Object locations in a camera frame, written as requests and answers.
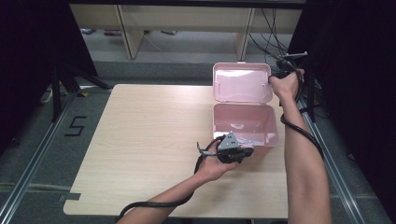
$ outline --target person's left arm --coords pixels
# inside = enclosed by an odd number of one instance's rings
[[[209,150],[215,151],[217,144]],[[203,184],[219,179],[224,173],[234,169],[237,162],[222,163],[216,156],[206,157],[195,175],[166,190],[165,192],[151,198],[148,202],[172,203],[185,199]],[[162,223],[173,211],[175,207],[152,208],[136,207],[128,212],[118,224],[131,223]]]

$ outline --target person's right arm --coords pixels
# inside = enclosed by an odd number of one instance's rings
[[[285,119],[309,132],[294,101],[298,88],[295,73],[271,77]],[[285,164],[288,183],[289,223],[332,223],[329,182],[316,147],[303,135],[285,126]]]

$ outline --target person's arm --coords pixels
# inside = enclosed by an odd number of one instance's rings
[[[216,146],[219,142],[214,144],[209,150],[215,151]],[[180,201],[196,189],[201,187],[203,184],[219,179],[224,173],[234,169],[237,166],[237,162],[233,163],[222,163],[216,156],[206,157],[197,173],[183,182],[175,185],[167,191],[155,196],[148,200],[149,202],[156,203],[172,203]],[[118,224],[130,224],[130,223],[162,223],[173,211],[175,207],[169,208],[149,208],[149,207],[136,207],[128,212]]]
[[[270,82],[282,104],[285,119],[309,132],[294,101],[298,89],[296,74],[283,79],[270,77]],[[289,223],[332,223],[329,182],[318,150],[288,126],[285,135]]]

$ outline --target person's left hand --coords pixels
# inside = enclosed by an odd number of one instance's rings
[[[220,141],[217,141],[209,151],[216,151],[216,147]],[[206,156],[201,163],[196,175],[199,175],[206,182],[217,180],[226,172],[236,168],[239,163],[237,161],[232,163],[222,163],[217,156]]]

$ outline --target light wood tabletop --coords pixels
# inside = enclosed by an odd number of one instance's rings
[[[213,139],[211,86],[117,85],[108,99],[71,193],[68,215],[117,216],[192,175],[196,143]],[[287,217],[284,126],[276,112],[279,145],[244,158],[207,183],[171,217]]]

